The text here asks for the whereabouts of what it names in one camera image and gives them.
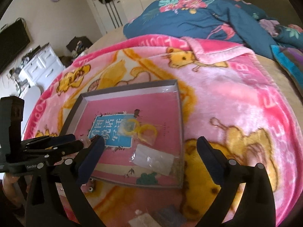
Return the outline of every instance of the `white dresser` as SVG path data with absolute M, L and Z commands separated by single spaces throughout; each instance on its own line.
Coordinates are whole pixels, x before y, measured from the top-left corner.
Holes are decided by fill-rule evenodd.
M 65 69 L 50 45 L 34 56 L 19 74 L 20 80 L 28 80 L 31 86 L 45 91 L 53 80 Z

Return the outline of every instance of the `box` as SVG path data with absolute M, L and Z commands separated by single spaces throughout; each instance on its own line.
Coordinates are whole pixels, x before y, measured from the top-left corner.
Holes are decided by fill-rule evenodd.
M 117 134 L 119 124 L 130 118 L 161 126 L 151 148 L 174 156 L 168 176 L 132 162 L 137 146 L 148 145 Z M 183 124 L 176 80 L 131 84 L 81 94 L 60 135 L 70 133 L 77 139 L 95 135 L 104 137 L 106 148 L 92 174 L 95 179 L 138 187 L 183 186 Z

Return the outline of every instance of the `dresser drawer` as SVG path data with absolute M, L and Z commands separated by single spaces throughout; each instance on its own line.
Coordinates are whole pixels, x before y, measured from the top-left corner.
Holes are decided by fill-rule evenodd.
M 35 85 L 41 87 L 43 91 L 51 85 L 54 79 L 65 69 L 61 61 L 56 58 L 56 60 L 45 69 L 43 74 L 35 80 Z
M 24 71 L 31 80 L 35 80 L 45 71 L 45 67 L 41 61 L 36 58 L 25 66 Z
M 49 67 L 54 60 L 57 58 L 57 55 L 52 50 L 51 47 L 46 48 L 39 54 L 39 59 L 41 60 L 42 64 L 45 68 Z

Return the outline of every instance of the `beige bed sheet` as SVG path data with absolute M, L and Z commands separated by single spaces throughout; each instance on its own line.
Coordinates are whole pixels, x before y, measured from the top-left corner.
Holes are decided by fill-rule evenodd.
M 106 34 L 100 38 L 96 43 L 91 46 L 87 53 L 94 52 L 96 50 L 117 44 L 126 40 L 123 34 L 123 28 L 117 28 L 116 30 Z M 303 105 L 300 98 L 299 91 L 294 86 L 290 77 L 287 73 L 273 60 L 265 58 L 263 56 L 257 55 L 258 60 L 261 65 L 268 71 L 273 80 L 276 82 L 282 93 L 285 95 L 288 103 L 296 115 L 298 122 L 300 124 L 301 130 L 303 127 Z

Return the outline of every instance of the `white card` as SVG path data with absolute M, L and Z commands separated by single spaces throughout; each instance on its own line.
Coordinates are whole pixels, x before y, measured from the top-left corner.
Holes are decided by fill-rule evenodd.
M 138 144 L 133 163 L 156 173 L 168 176 L 174 162 L 172 154 L 164 153 L 142 144 Z
M 142 214 L 128 223 L 131 227 L 161 227 L 148 213 Z

